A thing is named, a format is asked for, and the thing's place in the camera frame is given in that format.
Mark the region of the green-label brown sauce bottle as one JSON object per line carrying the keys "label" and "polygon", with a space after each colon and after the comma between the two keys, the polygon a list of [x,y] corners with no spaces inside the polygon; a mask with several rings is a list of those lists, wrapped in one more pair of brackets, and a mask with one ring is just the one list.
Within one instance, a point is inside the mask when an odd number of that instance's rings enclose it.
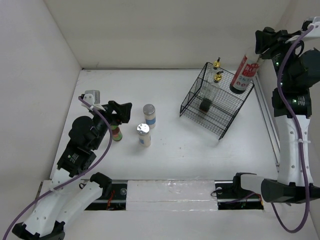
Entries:
{"label": "green-label brown sauce bottle", "polygon": [[111,126],[111,130],[112,130],[112,139],[115,142],[119,142],[122,140],[123,138],[123,134],[121,132],[121,129],[118,125],[112,125]]}

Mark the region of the black-capped dark sauce bottle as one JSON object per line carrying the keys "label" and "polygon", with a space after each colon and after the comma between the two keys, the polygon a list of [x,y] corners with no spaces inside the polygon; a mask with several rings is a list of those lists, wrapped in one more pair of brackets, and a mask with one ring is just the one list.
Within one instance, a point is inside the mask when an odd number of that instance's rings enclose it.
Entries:
{"label": "black-capped dark sauce bottle", "polygon": [[230,90],[234,94],[243,94],[258,72],[262,60],[260,55],[256,53],[255,47],[250,47],[244,54],[236,73],[229,85]]}

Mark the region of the gold-capped oil dispenser bottle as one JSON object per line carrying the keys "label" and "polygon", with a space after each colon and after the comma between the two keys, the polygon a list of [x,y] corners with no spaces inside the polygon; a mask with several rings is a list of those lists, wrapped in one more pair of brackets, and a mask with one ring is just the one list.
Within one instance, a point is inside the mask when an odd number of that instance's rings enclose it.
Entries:
{"label": "gold-capped oil dispenser bottle", "polygon": [[207,85],[204,85],[202,90],[200,91],[202,102],[199,106],[199,109],[204,113],[207,113],[209,111],[211,104],[213,103],[217,93],[219,92],[219,83],[222,80],[222,73],[223,71],[218,71],[214,75],[213,80]]}

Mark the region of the clear square glass bottle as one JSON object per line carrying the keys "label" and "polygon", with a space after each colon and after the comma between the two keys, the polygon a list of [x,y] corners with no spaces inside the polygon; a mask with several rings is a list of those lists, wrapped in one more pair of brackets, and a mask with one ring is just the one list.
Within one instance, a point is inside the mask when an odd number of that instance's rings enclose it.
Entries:
{"label": "clear square glass bottle", "polygon": [[219,81],[215,82],[214,77],[219,71],[220,68],[220,60],[221,58],[218,57],[216,61],[213,62],[213,64],[209,64],[207,67],[207,73],[205,75],[205,80],[207,81],[207,85],[204,87],[204,98],[213,100],[215,95],[218,92],[219,89]]}

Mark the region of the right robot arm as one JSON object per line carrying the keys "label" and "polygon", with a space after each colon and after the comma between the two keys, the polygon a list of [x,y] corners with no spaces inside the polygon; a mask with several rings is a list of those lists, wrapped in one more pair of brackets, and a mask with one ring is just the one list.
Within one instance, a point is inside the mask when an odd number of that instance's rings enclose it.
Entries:
{"label": "right robot arm", "polygon": [[268,203],[308,204],[320,197],[309,169],[308,128],[312,115],[310,88],[320,80],[320,52],[296,53],[305,38],[317,38],[309,23],[295,33],[266,27],[255,33],[255,52],[271,60],[277,74],[272,107],[279,131],[280,166],[277,179],[237,173],[231,191],[237,197],[259,194]]}

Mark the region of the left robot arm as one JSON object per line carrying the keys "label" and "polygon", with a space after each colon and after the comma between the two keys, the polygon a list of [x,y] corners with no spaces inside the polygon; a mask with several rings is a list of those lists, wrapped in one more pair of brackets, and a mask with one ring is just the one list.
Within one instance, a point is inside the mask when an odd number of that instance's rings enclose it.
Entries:
{"label": "left robot arm", "polygon": [[130,121],[132,103],[118,104],[110,100],[98,106],[88,103],[81,96],[81,103],[92,112],[92,117],[81,116],[74,120],[66,145],[47,192],[35,199],[34,210],[23,222],[10,225],[22,240],[62,240],[66,228],[95,200],[107,198],[112,191],[112,179],[97,172],[83,188],[71,197],[81,183],[81,177],[92,170],[99,161],[94,153],[112,126]]}

